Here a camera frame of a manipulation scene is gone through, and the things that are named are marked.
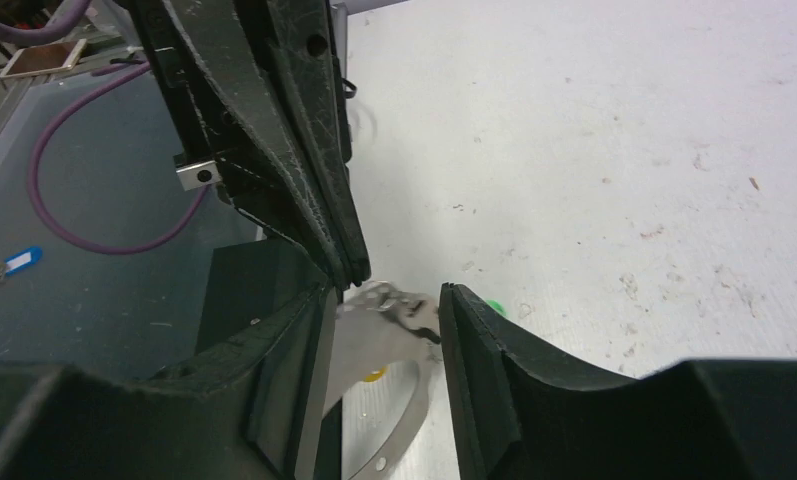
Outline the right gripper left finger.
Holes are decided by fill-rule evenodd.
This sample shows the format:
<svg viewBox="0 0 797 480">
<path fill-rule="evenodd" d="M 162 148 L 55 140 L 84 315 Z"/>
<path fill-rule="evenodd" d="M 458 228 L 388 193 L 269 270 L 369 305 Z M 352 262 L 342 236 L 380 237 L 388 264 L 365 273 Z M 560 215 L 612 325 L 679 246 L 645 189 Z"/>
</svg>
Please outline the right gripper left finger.
<svg viewBox="0 0 797 480">
<path fill-rule="evenodd" d="M 275 313 L 145 381 L 0 364 L 0 479 L 310 479 L 337 295 Z"/>
</svg>

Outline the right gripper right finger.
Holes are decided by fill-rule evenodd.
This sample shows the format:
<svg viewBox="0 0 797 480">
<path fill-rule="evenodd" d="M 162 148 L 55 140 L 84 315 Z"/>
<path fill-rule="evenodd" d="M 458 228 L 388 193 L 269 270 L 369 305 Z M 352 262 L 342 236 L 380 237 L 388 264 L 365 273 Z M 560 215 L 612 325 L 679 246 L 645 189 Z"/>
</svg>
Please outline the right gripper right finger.
<svg viewBox="0 0 797 480">
<path fill-rule="evenodd" d="M 464 479 L 797 479 L 797 360 L 693 359 L 642 379 L 581 360 L 446 283 Z"/>
</svg>

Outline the green tagged key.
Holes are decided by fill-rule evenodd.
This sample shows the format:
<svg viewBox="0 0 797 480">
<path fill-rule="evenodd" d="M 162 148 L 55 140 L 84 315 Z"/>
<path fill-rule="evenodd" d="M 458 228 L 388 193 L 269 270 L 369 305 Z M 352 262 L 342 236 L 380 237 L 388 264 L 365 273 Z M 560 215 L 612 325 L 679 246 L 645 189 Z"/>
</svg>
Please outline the green tagged key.
<svg viewBox="0 0 797 480">
<path fill-rule="evenodd" d="M 497 312 L 499 315 L 501 315 L 501 316 L 503 316 L 503 317 L 507 317 L 507 316 L 508 316 L 506 309 L 505 309 L 505 308 L 504 308 L 504 306 L 503 306 L 502 304 L 500 304 L 499 302 L 497 302 L 497 301 L 495 301 L 495 300 L 487 299 L 487 300 L 486 300 L 486 303 L 487 303 L 487 304 L 488 304 L 488 305 L 489 305 L 489 306 L 490 306 L 490 307 L 491 307 L 493 310 L 495 310 L 495 311 L 496 311 L 496 312 Z"/>
</svg>

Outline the yellow tagged key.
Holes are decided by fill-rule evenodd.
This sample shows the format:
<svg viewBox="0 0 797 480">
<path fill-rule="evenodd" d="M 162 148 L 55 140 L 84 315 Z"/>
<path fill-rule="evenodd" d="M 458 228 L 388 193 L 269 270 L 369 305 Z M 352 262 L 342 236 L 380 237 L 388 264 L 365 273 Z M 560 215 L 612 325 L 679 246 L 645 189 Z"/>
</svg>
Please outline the yellow tagged key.
<svg viewBox="0 0 797 480">
<path fill-rule="evenodd" d="M 384 367 L 382 367 L 382 368 L 380 368 L 380 369 L 378 369 L 378 370 L 373 370 L 373 371 L 371 371 L 370 373 L 368 373 L 368 374 L 367 374 L 367 375 L 366 375 L 366 376 L 363 378 L 363 382 L 366 382 L 366 383 L 373 383 L 373 382 L 376 382 L 376 381 L 378 381 L 380 378 L 382 378 L 382 377 L 383 377 L 383 376 L 384 376 L 384 375 L 387 373 L 387 371 L 388 371 L 388 367 L 387 367 L 387 366 L 384 366 Z"/>
</svg>

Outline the metal key ring plate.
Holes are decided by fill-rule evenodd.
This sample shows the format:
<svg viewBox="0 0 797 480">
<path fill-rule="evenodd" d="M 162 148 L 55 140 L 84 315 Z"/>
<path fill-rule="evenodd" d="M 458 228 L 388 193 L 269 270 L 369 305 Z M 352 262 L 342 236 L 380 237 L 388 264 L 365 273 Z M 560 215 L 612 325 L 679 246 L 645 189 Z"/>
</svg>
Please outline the metal key ring plate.
<svg viewBox="0 0 797 480">
<path fill-rule="evenodd" d="M 369 282 L 336 314 L 325 407 L 340 407 L 341 476 L 386 479 L 425 422 L 441 362 L 438 306 Z"/>
</svg>

